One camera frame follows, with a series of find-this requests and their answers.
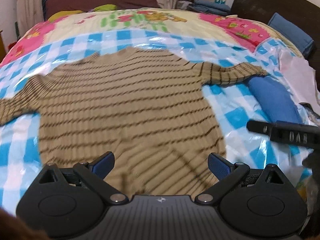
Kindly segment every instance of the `brown striped sweater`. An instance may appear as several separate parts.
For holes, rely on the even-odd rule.
[[[195,64],[167,50],[93,54],[35,75],[0,100],[0,125],[38,112],[44,163],[72,166],[110,150],[116,164],[106,180],[123,193],[194,196],[215,182],[208,154],[225,153],[201,85],[266,74],[249,63]]]

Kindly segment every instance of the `blue gripper pad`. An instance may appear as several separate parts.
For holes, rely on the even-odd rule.
[[[235,166],[225,158],[211,153],[208,156],[208,168],[218,180],[222,180],[235,169]]]
[[[98,160],[90,163],[90,170],[99,178],[104,179],[115,166],[115,156],[112,152],[105,153]]]

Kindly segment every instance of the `checkered plastic sheet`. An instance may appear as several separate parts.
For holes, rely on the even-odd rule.
[[[217,40],[126,29],[57,41],[3,66],[0,69],[0,98],[12,97],[30,76],[47,74],[61,63],[79,60],[94,52],[114,53],[127,46],[169,49],[187,60],[210,61],[223,67],[250,62],[262,66],[285,84],[279,73],[278,53],[288,48],[279,40],[269,38],[251,53],[243,47]],[[293,183],[298,182],[303,173],[301,160],[308,150],[272,143],[268,137],[246,130],[250,118],[261,121],[268,118],[243,83],[228,87],[204,86],[203,93],[220,122],[229,161],[242,161],[252,168],[276,163]],[[308,124],[306,111],[301,106],[299,112]],[[0,204],[11,213],[15,213],[18,201],[41,169],[37,145],[39,120],[39,114],[23,115],[0,127]]]

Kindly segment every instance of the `dark wooden headboard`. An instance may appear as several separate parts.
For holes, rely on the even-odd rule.
[[[320,89],[320,8],[307,0],[235,0],[231,13],[240,18],[267,24],[277,12],[294,23],[315,41],[315,48],[307,58],[316,70],[316,80]]]

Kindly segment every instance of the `folded blue clothes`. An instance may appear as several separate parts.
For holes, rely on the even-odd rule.
[[[195,0],[194,4],[196,6],[198,6],[198,5],[204,6],[204,7],[208,7],[208,8],[212,8],[212,9],[217,9],[219,11],[227,12],[227,13],[229,13],[231,10],[231,8],[226,4],[208,2],[208,1],[204,1],[204,0]]]
[[[268,25],[291,41],[305,58],[309,56],[313,48],[314,41],[302,29],[294,25],[292,22],[289,22],[278,13],[275,13],[272,16]]]
[[[251,77],[244,81],[271,122],[302,124],[297,106],[286,88],[270,76]]]
[[[202,5],[189,5],[189,7],[191,7],[194,11],[196,12],[200,12],[200,13],[212,13],[212,14],[217,14],[217,15],[221,15],[221,16],[227,16],[229,15],[229,13],[224,12],[224,11],[220,11],[218,9],[214,9],[214,8],[209,8],[206,6],[202,6]]]

